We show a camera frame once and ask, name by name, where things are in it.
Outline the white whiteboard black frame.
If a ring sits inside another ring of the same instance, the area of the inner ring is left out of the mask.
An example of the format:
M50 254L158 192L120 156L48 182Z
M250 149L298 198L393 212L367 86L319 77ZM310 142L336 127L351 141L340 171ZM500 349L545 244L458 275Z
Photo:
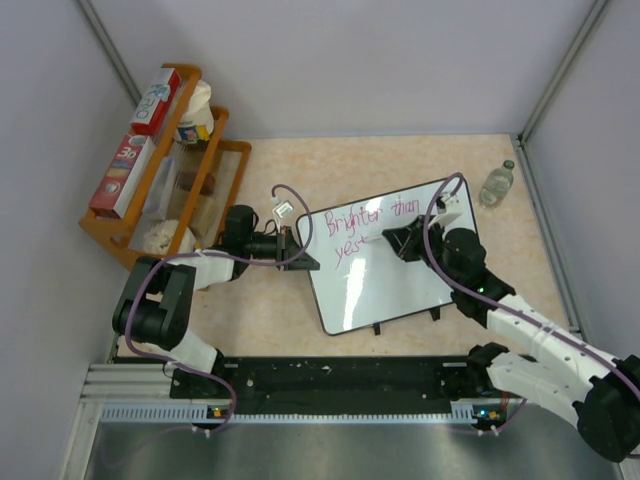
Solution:
M385 239L365 241L424 214L442 183L436 180L298 217L300 242L310 243L307 253L321 264L309 276L327 334L451 303L451 288L423 261L400 260Z

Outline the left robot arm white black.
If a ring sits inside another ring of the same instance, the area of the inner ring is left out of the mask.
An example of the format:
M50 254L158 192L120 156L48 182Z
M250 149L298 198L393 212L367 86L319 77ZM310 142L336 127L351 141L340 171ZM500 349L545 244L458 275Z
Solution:
M193 369L192 384L205 396L226 387L227 374L216 366L221 354L189 328L194 293L238 279L248 265L274 261L279 269L317 271L320 263L295 240L290 228L277 225L270 233L256 230L257 215L247 205L229 208L217 244L181 254L166 263L138 258L113 317L113 330L146 345L164 361Z

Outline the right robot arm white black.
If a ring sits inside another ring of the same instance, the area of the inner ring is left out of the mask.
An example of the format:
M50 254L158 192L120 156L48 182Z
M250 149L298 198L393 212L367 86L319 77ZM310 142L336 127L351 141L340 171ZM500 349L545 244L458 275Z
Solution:
M604 459L638 458L638 356L603 352L537 312L487 268L471 229L446 230L418 216L382 236L400 260L421 260L447 283L464 316L525 349L520 356L495 343L473 348L466 380L474 393L513 393L565 420Z

